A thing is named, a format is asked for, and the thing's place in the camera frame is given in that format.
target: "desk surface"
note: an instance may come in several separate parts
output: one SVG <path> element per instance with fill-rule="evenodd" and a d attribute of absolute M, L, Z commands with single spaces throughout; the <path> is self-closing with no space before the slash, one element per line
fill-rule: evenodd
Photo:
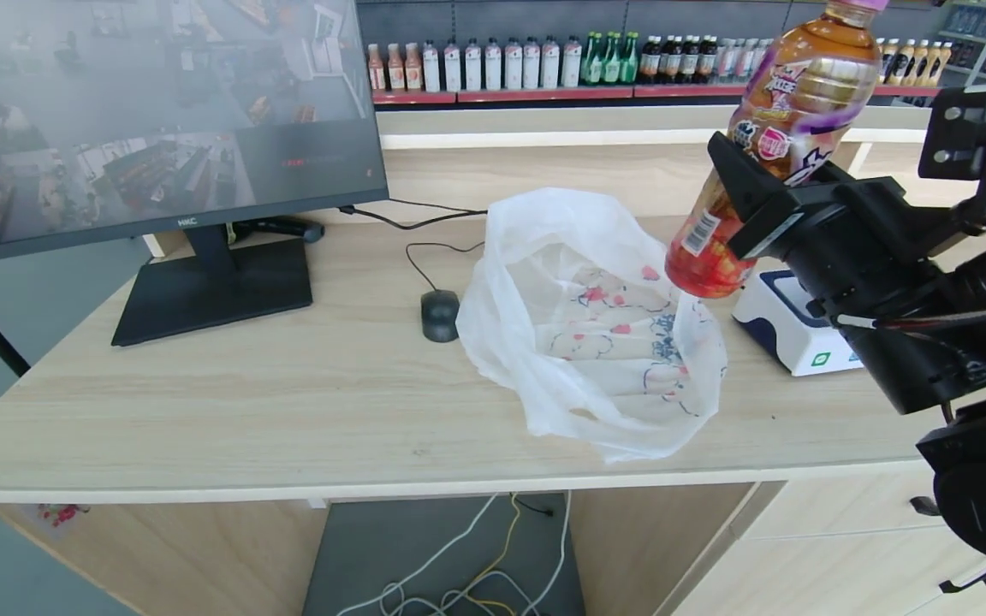
<path fill-rule="evenodd" d="M 643 226 L 668 237 L 678 218 Z M 304 311 L 110 347 L 125 285 L 0 399 L 0 502 L 199 502 L 735 483 L 918 468 L 939 413 L 899 417 L 864 371 L 791 378 L 713 301 L 728 344 L 722 408 L 670 459 L 606 465 L 532 437 L 512 391 L 458 342 L 427 342 L 407 242 L 470 246 L 481 222 L 415 233 L 332 227 L 310 246 Z M 959 261 L 986 246 L 967 242 Z M 465 291 L 477 254 L 414 250 Z"/>

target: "monitor stand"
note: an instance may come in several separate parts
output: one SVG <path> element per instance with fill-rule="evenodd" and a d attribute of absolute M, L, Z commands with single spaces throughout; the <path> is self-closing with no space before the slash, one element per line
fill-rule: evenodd
<path fill-rule="evenodd" d="M 230 250 L 223 225 L 185 230 L 196 257 L 140 268 L 114 347 L 304 308 L 312 302 L 300 239 Z"/>

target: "black mouse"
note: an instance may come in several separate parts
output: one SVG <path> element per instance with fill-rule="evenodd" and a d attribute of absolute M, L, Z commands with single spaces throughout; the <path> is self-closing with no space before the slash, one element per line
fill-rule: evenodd
<path fill-rule="evenodd" d="M 421 296 L 421 328 L 433 342 L 451 342 L 459 338 L 454 319 L 459 316 L 459 296 L 438 288 Z"/>

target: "monitor screen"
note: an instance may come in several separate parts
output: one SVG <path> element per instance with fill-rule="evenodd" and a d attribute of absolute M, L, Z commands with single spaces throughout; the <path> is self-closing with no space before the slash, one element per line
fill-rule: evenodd
<path fill-rule="evenodd" d="M 355 0 L 0 0 L 0 257 L 386 188 Z"/>

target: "white plastic bag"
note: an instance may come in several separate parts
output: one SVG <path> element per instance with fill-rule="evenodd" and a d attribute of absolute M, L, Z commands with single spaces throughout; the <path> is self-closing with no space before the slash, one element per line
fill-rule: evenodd
<path fill-rule="evenodd" d="M 717 412 L 721 331 L 662 275 L 664 256 L 610 196 L 543 188 L 490 207 L 459 338 L 520 395 L 532 434 L 660 459 Z"/>

